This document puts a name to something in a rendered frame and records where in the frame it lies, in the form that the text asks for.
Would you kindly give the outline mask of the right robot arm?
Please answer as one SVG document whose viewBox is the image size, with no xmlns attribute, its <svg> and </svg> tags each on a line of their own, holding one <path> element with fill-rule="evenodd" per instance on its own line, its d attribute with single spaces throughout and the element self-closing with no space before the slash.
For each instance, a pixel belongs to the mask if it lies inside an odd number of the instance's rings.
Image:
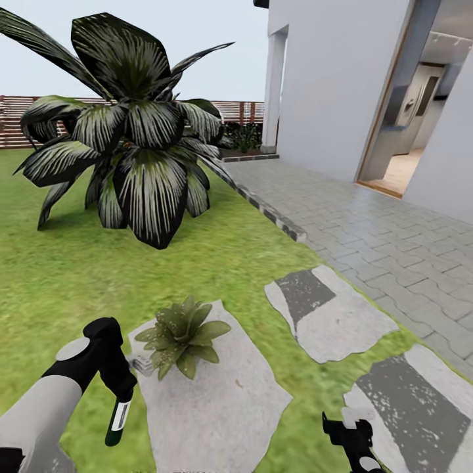
<svg viewBox="0 0 473 473">
<path fill-rule="evenodd" d="M 386 473 L 374 457 L 372 447 L 372 426 L 368 420 L 375 419 L 372 408 L 343 407 L 342 421 L 323 419 L 324 433 L 330 435 L 333 445 L 344 446 L 354 473 Z"/>
</svg>

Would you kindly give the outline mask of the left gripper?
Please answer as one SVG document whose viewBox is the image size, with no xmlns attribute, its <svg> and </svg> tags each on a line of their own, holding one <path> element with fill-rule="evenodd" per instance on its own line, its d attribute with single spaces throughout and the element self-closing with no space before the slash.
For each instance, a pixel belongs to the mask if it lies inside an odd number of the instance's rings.
<svg viewBox="0 0 473 473">
<path fill-rule="evenodd" d="M 130 400 L 131 390 L 138 383 L 137 376 L 129 370 L 125 356 L 120 361 L 106 370 L 98 370 L 101 374 L 103 382 L 118 399 L 123 398 L 126 402 Z"/>
</svg>

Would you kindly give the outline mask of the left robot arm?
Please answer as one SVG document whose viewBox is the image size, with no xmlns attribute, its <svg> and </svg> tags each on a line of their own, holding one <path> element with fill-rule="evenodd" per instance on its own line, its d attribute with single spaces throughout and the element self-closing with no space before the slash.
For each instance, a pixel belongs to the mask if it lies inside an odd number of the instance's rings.
<svg viewBox="0 0 473 473">
<path fill-rule="evenodd" d="M 114 317 L 87 324 L 84 338 L 66 344 L 56 362 L 0 418 L 0 473 L 44 473 L 74 409 L 97 371 L 118 399 L 130 400 L 153 362 L 141 353 L 124 356 L 120 325 Z"/>
</svg>

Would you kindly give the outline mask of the insectifuge atomizer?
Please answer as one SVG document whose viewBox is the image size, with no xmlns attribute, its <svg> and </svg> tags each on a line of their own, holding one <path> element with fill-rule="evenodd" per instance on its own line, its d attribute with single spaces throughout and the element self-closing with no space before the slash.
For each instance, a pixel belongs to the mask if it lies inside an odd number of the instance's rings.
<svg viewBox="0 0 473 473">
<path fill-rule="evenodd" d="M 127 420 L 129 407 L 131 405 L 132 397 L 127 402 L 121 398 L 116 399 L 114 412 L 112 412 L 111 421 L 107 430 L 106 439 L 104 443 L 107 446 L 115 446 L 120 442 L 122 438 L 122 432 L 124 425 Z"/>
</svg>

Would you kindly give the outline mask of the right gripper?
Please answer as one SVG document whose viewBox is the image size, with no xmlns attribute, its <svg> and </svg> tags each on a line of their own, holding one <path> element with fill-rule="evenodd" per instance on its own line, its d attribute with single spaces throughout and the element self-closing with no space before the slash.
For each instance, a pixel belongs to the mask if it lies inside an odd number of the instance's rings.
<svg viewBox="0 0 473 473">
<path fill-rule="evenodd" d="M 355 429 L 346 429 L 344 424 L 341 421 L 328 420 L 327 418 L 323 419 L 323 430 L 324 433 L 330 435 L 330 440 L 333 445 L 342 445 L 344 446 L 345 451 L 347 451 L 348 443 L 351 443 L 352 440 L 361 441 L 367 447 L 372 447 L 373 436 L 372 426 L 365 419 L 360 419 L 355 422 Z"/>
</svg>

